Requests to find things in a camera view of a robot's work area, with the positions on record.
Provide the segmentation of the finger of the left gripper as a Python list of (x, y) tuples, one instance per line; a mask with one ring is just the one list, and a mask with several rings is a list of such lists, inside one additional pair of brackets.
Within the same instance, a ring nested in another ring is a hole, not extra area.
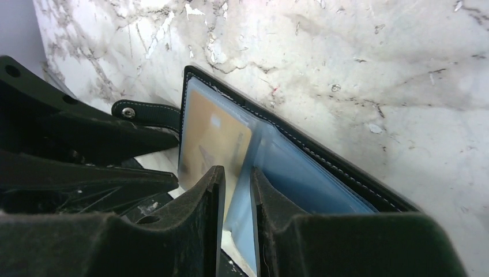
[(169, 172), (71, 164), (1, 151), (1, 211), (7, 214), (125, 214), (177, 186)]
[(175, 135), (75, 100), (7, 55), (1, 56), (1, 113), (28, 139), (48, 138), (94, 164), (119, 163), (178, 146)]

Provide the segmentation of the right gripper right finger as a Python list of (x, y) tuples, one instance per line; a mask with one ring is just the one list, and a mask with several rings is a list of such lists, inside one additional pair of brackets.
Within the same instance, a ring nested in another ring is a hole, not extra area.
[(450, 239), (420, 212), (309, 214), (252, 168), (258, 276), (465, 276)]

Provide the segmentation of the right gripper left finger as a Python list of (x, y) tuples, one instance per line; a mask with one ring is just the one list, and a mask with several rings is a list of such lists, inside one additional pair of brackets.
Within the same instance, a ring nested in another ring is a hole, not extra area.
[(216, 276), (223, 166), (137, 223), (115, 214), (1, 217), (2, 276)]

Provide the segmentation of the black leather card holder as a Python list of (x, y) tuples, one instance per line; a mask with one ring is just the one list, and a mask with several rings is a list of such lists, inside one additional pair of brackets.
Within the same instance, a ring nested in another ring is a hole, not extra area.
[(247, 275), (257, 276), (252, 246), (250, 173), (253, 167), (260, 169), (280, 193), (309, 213), (349, 215), (415, 210), (411, 203), (363, 170), (195, 66), (184, 69), (180, 108), (119, 100), (111, 112), (139, 125), (177, 132), (179, 168), (187, 94), (192, 89), (203, 92), (252, 133), (230, 208), (224, 214), (222, 245)]

